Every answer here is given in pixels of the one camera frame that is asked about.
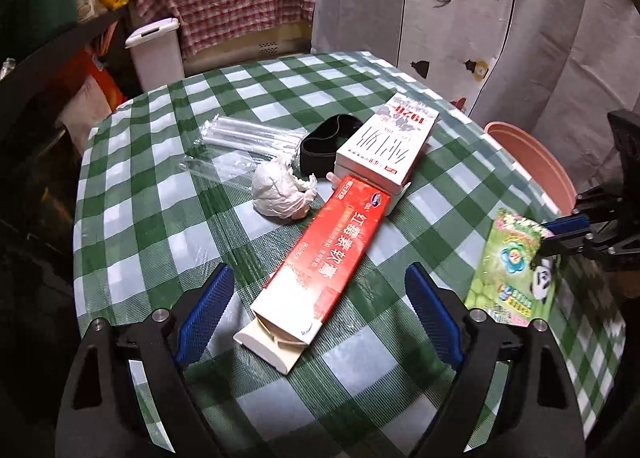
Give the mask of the white red carton box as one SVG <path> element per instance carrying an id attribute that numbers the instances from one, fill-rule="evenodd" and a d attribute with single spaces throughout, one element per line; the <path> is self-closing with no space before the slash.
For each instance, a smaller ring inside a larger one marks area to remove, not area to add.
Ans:
<path id="1" fill-rule="evenodd" d="M 438 116 L 433 106 L 396 93 L 337 149 L 333 173 L 400 197 Z"/>

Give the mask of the pink plastic basin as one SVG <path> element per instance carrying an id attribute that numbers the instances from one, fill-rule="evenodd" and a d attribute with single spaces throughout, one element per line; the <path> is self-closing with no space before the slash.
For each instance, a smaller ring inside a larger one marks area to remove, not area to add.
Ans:
<path id="1" fill-rule="evenodd" d="M 574 184 L 555 156 L 539 140 L 513 124 L 494 121 L 484 131 L 496 140 L 533 178 L 562 215 L 574 209 Z"/>

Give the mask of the orange red bag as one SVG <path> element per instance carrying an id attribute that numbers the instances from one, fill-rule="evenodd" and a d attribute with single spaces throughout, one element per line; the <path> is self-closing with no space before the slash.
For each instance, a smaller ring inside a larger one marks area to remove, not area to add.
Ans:
<path id="1" fill-rule="evenodd" d="M 88 45 L 56 70 L 54 83 L 69 96 L 74 96 L 88 77 L 96 81 L 111 110 L 126 102 L 125 95 Z"/>

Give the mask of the white pedal trash bin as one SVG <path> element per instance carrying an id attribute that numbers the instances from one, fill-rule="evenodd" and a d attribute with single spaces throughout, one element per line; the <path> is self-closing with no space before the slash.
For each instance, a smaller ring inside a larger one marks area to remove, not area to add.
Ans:
<path id="1" fill-rule="evenodd" d="M 177 18 L 164 18 L 137 29 L 126 40 L 143 92 L 184 78 L 179 28 Z"/>

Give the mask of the black elastic band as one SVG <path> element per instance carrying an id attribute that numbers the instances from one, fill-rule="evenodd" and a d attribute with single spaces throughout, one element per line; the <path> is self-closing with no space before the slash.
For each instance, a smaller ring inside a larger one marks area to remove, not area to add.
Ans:
<path id="1" fill-rule="evenodd" d="M 324 178 L 332 172 L 336 153 L 363 122 L 352 114 L 334 114 L 321 122 L 299 145 L 299 170 L 305 176 Z"/>

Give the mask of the green panda snack packet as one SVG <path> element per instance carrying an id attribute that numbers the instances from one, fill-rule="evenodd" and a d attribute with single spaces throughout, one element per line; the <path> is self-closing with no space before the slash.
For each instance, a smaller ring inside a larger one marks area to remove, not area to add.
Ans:
<path id="1" fill-rule="evenodd" d="M 464 301 L 495 322 L 528 326 L 547 320 L 555 293 L 557 256 L 539 249 L 551 230 L 506 209 L 499 209 L 483 249 L 480 265 Z"/>

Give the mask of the white tissue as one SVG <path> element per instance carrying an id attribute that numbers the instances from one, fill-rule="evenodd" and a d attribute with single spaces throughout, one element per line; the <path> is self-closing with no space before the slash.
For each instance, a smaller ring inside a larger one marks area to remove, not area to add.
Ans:
<path id="1" fill-rule="evenodd" d="M 298 178 L 292 166 L 281 158 L 259 163 L 252 177 L 253 207 L 266 218 L 301 220 L 317 192 L 314 174 L 307 181 Z"/>

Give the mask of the clear plastic wrapper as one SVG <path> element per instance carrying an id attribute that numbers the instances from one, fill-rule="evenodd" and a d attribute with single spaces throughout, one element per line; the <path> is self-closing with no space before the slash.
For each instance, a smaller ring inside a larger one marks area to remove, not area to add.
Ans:
<path id="1" fill-rule="evenodd" d="M 192 146 L 178 163 L 180 170 L 213 184 L 250 188 L 257 167 L 273 159 L 296 166 L 307 133 L 266 126 L 217 114 L 199 128 Z"/>

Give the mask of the grey deer print cover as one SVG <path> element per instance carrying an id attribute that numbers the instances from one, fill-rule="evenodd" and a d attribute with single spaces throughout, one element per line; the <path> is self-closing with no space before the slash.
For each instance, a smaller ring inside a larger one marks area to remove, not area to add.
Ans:
<path id="1" fill-rule="evenodd" d="M 370 52 L 476 123 L 518 126 L 578 189 L 620 175 L 608 113 L 639 107 L 631 0 L 317 0 L 311 48 Z"/>

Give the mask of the white sack on floor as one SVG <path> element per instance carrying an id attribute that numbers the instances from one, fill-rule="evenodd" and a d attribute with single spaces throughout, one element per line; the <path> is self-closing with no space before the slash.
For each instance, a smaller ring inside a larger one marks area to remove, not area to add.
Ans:
<path id="1" fill-rule="evenodd" d="M 64 126 L 78 151 L 82 155 L 88 144 L 90 131 L 112 110 L 94 77 L 88 76 L 78 92 L 64 106 L 56 119 L 58 126 Z"/>

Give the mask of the red white toothpaste box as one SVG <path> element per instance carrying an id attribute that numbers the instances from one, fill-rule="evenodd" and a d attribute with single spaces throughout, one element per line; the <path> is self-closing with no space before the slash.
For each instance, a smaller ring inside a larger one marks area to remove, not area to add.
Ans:
<path id="1" fill-rule="evenodd" d="M 390 204 L 390 195 L 346 176 L 250 304 L 233 339 L 288 374 L 341 299 Z"/>

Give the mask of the black storage shelf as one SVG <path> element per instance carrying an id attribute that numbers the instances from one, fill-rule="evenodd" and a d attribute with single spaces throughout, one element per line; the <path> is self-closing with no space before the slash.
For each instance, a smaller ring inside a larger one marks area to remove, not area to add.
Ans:
<path id="1" fill-rule="evenodd" d="M 68 28 L 48 42 L 32 37 L 29 0 L 1 0 L 1 57 L 15 57 L 16 68 L 1 80 L 1 144 L 9 146 L 46 112 L 30 102 L 50 85 L 63 65 L 86 44 L 127 14 L 125 7 Z"/>

